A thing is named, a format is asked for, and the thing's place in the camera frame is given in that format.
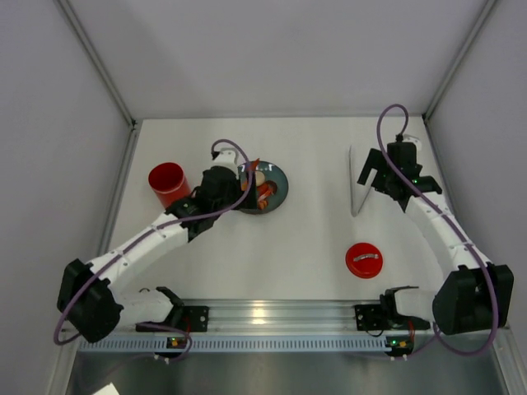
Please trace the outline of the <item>orange shrimp piece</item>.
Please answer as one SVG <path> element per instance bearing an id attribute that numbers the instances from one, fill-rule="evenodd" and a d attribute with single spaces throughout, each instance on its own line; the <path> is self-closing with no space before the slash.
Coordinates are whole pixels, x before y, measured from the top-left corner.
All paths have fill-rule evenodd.
<path id="1" fill-rule="evenodd" d="M 259 163 L 260 163 L 260 159 L 259 158 L 256 159 L 256 160 L 251 161 L 250 164 L 247 167 L 247 170 L 248 171 L 257 171 Z"/>

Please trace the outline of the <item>red sausage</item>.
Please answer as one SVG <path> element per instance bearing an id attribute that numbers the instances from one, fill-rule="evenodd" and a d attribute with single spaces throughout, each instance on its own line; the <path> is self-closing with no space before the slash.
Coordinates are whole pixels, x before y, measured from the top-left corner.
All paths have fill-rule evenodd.
<path id="1" fill-rule="evenodd" d="M 265 199 L 275 194 L 275 187 L 272 184 L 262 184 L 257 187 L 259 199 Z"/>

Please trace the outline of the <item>metal serving tongs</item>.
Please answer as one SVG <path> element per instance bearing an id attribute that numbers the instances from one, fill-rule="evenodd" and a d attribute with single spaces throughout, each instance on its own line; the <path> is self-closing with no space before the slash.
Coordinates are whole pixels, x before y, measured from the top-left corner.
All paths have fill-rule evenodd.
<path id="1" fill-rule="evenodd" d="M 376 170 L 372 170 L 366 178 L 366 183 L 359 184 L 358 178 L 361 173 L 361 168 L 357 168 L 358 164 L 359 162 L 357 161 L 355 147 L 351 145 L 348 150 L 348 173 L 350 179 L 350 211 L 352 217 L 357 217 L 360 214 L 360 211 L 370 194 L 373 180 L 377 173 Z"/>

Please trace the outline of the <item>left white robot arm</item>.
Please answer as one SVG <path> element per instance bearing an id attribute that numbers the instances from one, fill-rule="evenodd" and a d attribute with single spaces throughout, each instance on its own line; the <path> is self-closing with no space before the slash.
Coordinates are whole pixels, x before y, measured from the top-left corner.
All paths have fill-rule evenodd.
<path id="1" fill-rule="evenodd" d="M 158 286 L 126 296 L 124 287 L 169 252 L 210 230 L 221 215 L 256 205 L 251 165 L 214 165 L 205 170 L 202 183 L 188 197 L 173 202 L 129 241 L 88 263 L 75 259 L 65 267 L 54 342 L 67 344 L 59 336 L 65 323 L 90 343 L 120 327 L 152 332 L 178 328 L 184 303 L 174 291 Z"/>

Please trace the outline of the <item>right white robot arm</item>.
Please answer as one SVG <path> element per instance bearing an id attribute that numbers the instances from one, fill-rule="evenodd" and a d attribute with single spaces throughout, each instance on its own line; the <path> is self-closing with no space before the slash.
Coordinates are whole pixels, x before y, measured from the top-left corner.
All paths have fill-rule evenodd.
<path id="1" fill-rule="evenodd" d="M 505 326 L 514 275 L 495 265 L 473 244 L 448 208 L 441 186 L 421 173 L 417 148 L 392 142 L 370 149 L 357 182 L 390 196 L 415 224 L 441 268 L 438 290 L 403 286 L 387 290 L 398 316 L 433 322 L 445 335 Z"/>

